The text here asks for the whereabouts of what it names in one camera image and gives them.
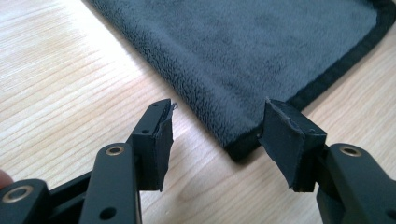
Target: metal rivet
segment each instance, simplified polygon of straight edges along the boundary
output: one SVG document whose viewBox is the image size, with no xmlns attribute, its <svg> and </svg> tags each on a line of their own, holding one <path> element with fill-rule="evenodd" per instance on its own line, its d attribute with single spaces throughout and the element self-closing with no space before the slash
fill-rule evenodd
<svg viewBox="0 0 396 224">
<path fill-rule="evenodd" d="M 24 185 L 10 190 L 6 195 L 3 196 L 3 203 L 15 203 L 26 198 L 32 193 L 33 187 L 30 185 Z"/>
<path fill-rule="evenodd" d="M 106 150 L 106 154 L 109 156 L 118 156 L 124 151 L 123 147 L 111 147 Z"/>
<path fill-rule="evenodd" d="M 351 157 L 361 156 L 361 152 L 354 147 L 340 147 L 340 151 Z"/>
</svg>

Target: clamp jaw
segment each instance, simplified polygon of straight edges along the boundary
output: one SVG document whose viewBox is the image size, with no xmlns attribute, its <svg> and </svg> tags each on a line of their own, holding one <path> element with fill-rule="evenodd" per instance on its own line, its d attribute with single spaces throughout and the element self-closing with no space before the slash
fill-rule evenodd
<svg viewBox="0 0 396 224">
<path fill-rule="evenodd" d="M 259 142 L 294 191 L 319 184 L 323 223 L 396 223 L 396 182 L 362 148 L 327 147 L 326 135 L 292 106 L 266 100 Z"/>
<path fill-rule="evenodd" d="M 1 223 L 141 223 L 139 190 L 163 189 L 175 106 L 150 105 L 126 143 L 103 147 L 91 172 L 56 189 L 39 179 L 1 189 Z"/>
</svg>

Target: black plastic part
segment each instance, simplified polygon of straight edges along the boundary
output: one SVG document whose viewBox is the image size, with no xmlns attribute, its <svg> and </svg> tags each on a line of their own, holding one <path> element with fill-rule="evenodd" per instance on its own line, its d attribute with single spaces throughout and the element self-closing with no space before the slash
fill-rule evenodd
<svg viewBox="0 0 396 224">
<path fill-rule="evenodd" d="M 322 188 L 319 188 L 317 202 L 323 224 L 342 223 L 346 209 L 340 200 L 334 199 Z"/>
<path fill-rule="evenodd" d="M 175 105 L 166 99 L 149 106 L 126 141 L 140 158 L 138 188 L 163 190 L 173 144 L 172 112 Z"/>
<path fill-rule="evenodd" d="M 102 148 L 93 166 L 79 223 L 141 223 L 134 153 L 129 144 Z"/>
<path fill-rule="evenodd" d="M 49 223 L 78 223 L 90 178 L 88 172 L 49 192 L 53 208 Z"/>
<path fill-rule="evenodd" d="M 326 164 L 346 208 L 342 223 L 396 223 L 396 183 L 369 153 L 335 144 Z"/>
<path fill-rule="evenodd" d="M 315 188 L 315 157 L 327 134 L 291 105 L 267 99 L 259 142 L 276 162 L 289 187 L 297 192 Z"/>
<path fill-rule="evenodd" d="M 50 193 L 46 182 L 39 179 L 21 180 L 1 189 L 0 200 L 1 223 L 46 223 L 50 213 Z"/>
</svg>

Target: wood grain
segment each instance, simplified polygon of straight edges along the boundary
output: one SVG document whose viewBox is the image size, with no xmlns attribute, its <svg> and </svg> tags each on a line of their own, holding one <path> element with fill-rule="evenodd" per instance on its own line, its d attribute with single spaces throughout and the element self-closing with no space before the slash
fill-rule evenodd
<svg viewBox="0 0 396 224">
<path fill-rule="evenodd" d="M 90 5 L 0 2 L 0 168 L 52 189 L 126 140 L 147 106 L 178 103 L 163 192 L 142 192 L 144 223 L 320 223 L 262 148 L 235 164 L 171 87 Z M 396 178 L 396 28 L 304 113 L 328 144 L 368 150 Z"/>
</svg>

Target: black towel edge trim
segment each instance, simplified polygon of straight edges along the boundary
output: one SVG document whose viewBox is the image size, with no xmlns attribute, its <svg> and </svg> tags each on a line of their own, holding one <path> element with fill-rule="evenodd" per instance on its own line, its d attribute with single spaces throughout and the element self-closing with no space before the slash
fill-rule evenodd
<svg viewBox="0 0 396 224">
<path fill-rule="evenodd" d="M 381 41 L 395 22 L 396 6 L 391 0 L 370 1 L 377 10 L 375 27 L 355 47 L 326 69 L 323 74 L 299 90 L 296 95 L 288 100 L 288 103 L 299 110 L 303 110 Z M 261 129 L 262 124 L 260 123 L 256 128 L 248 133 L 241 134 L 236 140 L 224 147 L 233 161 L 243 160 L 260 145 L 257 134 L 261 132 Z"/>
</svg>

